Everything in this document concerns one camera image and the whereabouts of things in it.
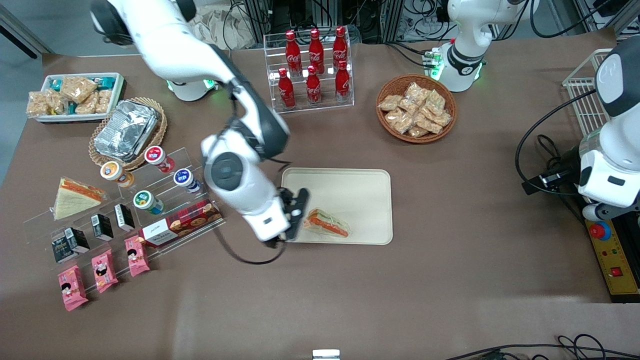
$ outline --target white robotic arm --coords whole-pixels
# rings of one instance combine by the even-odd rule
[[[539,3],[527,0],[449,0],[447,13],[458,25],[458,36],[453,44],[444,44],[439,49],[444,61],[440,82],[453,92],[470,88],[492,41],[489,24],[511,24],[520,14],[522,20],[527,20],[531,6],[535,11]]]
[[[260,241],[274,245],[271,240],[282,233],[287,239],[294,238],[308,191],[301,189],[291,205],[292,193],[276,189],[257,167],[284,150],[289,128],[219,48],[193,36],[183,15],[185,4],[191,8],[193,2],[94,0],[92,19],[96,30],[110,42],[134,43],[156,75],[177,85],[177,95],[182,86],[192,92],[203,79],[214,79],[234,102],[242,104],[244,116],[238,118],[234,112],[223,131],[201,144],[205,180],[242,214]]]

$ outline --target acrylic display shelf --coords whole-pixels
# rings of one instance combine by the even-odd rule
[[[38,263],[47,264],[46,267],[51,272],[54,272],[52,275],[53,277],[56,277],[64,270],[77,265],[80,268],[87,293],[95,290],[95,280],[93,278],[91,259],[94,256],[102,254],[109,248],[111,249],[113,257],[113,266],[116,276],[121,277],[128,274],[129,263],[127,261],[127,252],[125,250],[125,239],[136,235],[140,229],[152,224],[153,222],[167,217],[181,209],[187,208],[188,206],[194,205],[199,201],[209,199],[207,186],[204,183],[202,166],[199,162],[191,159],[185,148],[174,151],[168,156],[175,161],[175,167],[170,173],[163,173],[155,166],[147,164],[132,172],[135,180],[134,184],[129,188],[118,188],[118,191],[118,189],[114,188],[114,186],[117,187],[115,183],[95,184],[97,187],[107,191],[107,195],[110,198],[105,200],[99,206],[57,221],[53,219],[53,213],[51,211],[46,211],[45,213],[25,221],[24,232],[27,238],[27,244],[31,247],[31,251],[37,255],[36,260]],[[196,193],[187,193],[184,188],[175,185],[173,182],[173,175],[175,171],[180,168],[188,168],[192,171],[196,179],[202,183],[200,191]],[[140,210],[133,206],[133,197],[136,192],[140,190],[148,190],[164,202],[164,209],[161,214],[152,215],[148,211]],[[114,206],[117,204],[123,204],[131,210],[136,223],[135,230],[125,232],[118,227],[114,210]],[[113,229],[112,240],[103,241],[94,237],[91,225],[91,216],[97,213],[109,218]],[[165,255],[223,223],[224,219],[221,218],[217,221],[205,224],[193,232],[162,247],[146,247],[148,260],[151,261]],[[79,254],[78,257],[74,259],[58,264],[53,256],[51,242],[62,237],[63,231],[67,227],[73,227],[74,229],[84,232],[91,250],[84,254]]]
[[[310,106],[307,102],[307,67],[309,62],[309,43],[311,41],[310,30],[296,31],[296,41],[300,47],[300,58],[302,60],[303,75],[300,78],[291,78],[293,82],[293,92],[296,97],[296,107],[287,110],[284,108],[278,80],[280,75],[278,69],[283,67],[287,71],[287,58],[285,56],[285,45],[287,39],[285,34],[264,35],[264,58],[267,63],[267,79],[269,81],[269,91],[271,92],[271,105],[277,113],[292,113],[295,111],[316,110],[338,108],[343,106],[353,106],[355,98],[353,95],[353,64],[351,62],[351,42],[349,41],[348,27],[345,27],[345,39],[347,42],[347,71],[349,72],[349,99],[346,102],[338,102],[335,98],[335,71],[333,68],[333,41],[335,40],[335,28],[321,28],[320,41],[324,47],[324,74],[319,74],[320,87],[322,91],[322,102],[317,106]]]

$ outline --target round wicker basket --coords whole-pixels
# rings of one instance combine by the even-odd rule
[[[422,88],[428,90],[435,89],[446,100],[445,109],[451,115],[451,121],[442,129],[442,132],[440,134],[429,133],[419,138],[414,138],[398,133],[388,124],[387,120],[385,119],[385,112],[380,110],[380,108],[378,107],[378,104],[381,103],[382,100],[384,100],[388,95],[404,95],[404,92],[409,87],[409,84],[412,81],[415,81],[415,83],[420,85]],[[412,143],[428,143],[438,140],[439,138],[445,136],[451,130],[453,125],[456,123],[456,119],[458,118],[458,107],[456,106],[456,100],[454,99],[453,94],[443,84],[435,81],[434,79],[431,79],[426,75],[405,74],[389,80],[382,86],[382,89],[380,89],[380,93],[378,93],[378,99],[376,100],[376,113],[378,114],[378,120],[380,120],[380,124],[382,124],[382,126],[396,138]]]
[[[149,140],[147,142],[147,147],[150,147],[152,145],[160,145],[160,143],[162,142],[162,139],[164,138],[164,133],[166,132],[166,125],[167,125],[166,115],[164,114],[164,110],[162,109],[162,106],[160,106],[160,104],[158,104],[157,101],[148,99],[146,97],[134,97],[133,99],[130,99],[130,100],[138,102],[143,105],[150,106],[156,109],[160,114],[160,121],[156,124],[156,127],[151,132],[151,135],[149,136]],[[98,166],[102,166],[107,161],[117,161],[119,164],[122,165],[122,167],[125,170],[129,170],[129,171],[142,166],[142,164],[145,163],[144,152],[141,152],[140,155],[138,155],[135,159],[133,159],[133,161],[125,163],[121,160],[102,155],[95,150],[95,144],[94,144],[95,137],[98,136],[98,134],[102,131],[102,129],[104,129],[104,127],[109,122],[110,118],[111,118],[111,114],[109,114],[100,123],[100,125],[98,125],[98,127],[93,131],[93,135],[91,135],[91,139],[89,139],[89,156],[91,157],[91,160],[93,160],[93,162]]]

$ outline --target table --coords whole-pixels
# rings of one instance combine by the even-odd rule
[[[419,68],[384,45],[355,45],[355,107],[285,115],[292,136],[279,158],[388,171],[389,245],[292,244],[275,263],[249,266],[209,233],[71,313],[56,274],[29,262],[22,222],[53,203],[62,175],[101,184],[87,155],[95,124],[29,120],[0,193],[2,358],[308,359],[314,348],[339,348],[343,359],[444,359],[580,332],[640,352],[640,305],[608,303],[583,228],[557,198],[526,196],[513,168],[526,129],[566,100],[561,81],[593,50],[614,45],[610,31],[493,44],[482,77],[455,94],[456,127],[428,145],[390,136],[374,111],[382,84]],[[262,51],[233,60],[268,98]],[[45,74],[89,71],[119,72],[126,97],[164,106],[168,151],[198,154],[231,113],[224,92],[179,101],[138,56],[45,59]],[[581,138],[569,111],[540,128],[562,151]],[[533,141],[522,163],[531,176],[544,167]],[[276,177],[277,164],[261,167]],[[222,210],[220,229],[237,252],[273,255]]]

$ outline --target red glass bottle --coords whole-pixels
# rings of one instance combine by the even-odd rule
[[[300,59],[300,47],[296,43],[296,34],[293,30],[285,33],[287,37],[287,46],[285,47],[285,55],[287,57],[287,65],[292,78],[300,78],[302,76],[302,59]]]
[[[318,74],[324,74],[324,47],[320,42],[320,30],[311,29],[311,44],[309,44],[309,60],[316,67]]]
[[[322,93],[320,92],[320,79],[316,75],[316,67],[309,65],[307,67],[309,76],[307,77],[307,101],[309,106],[316,107],[322,101]]]
[[[338,69],[338,61],[347,60],[347,41],[344,39],[344,26],[335,28],[335,41],[333,42],[333,68]]]
[[[280,97],[282,98],[282,104],[287,110],[291,110],[296,107],[296,97],[293,95],[293,83],[291,79],[287,77],[287,69],[281,67],[278,69],[280,74],[280,80],[278,80],[278,89],[280,89]]]
[[[335,99],[338,102],[349,100],[349,72],[346,60],[338,62],[338,72],[335,74]]]

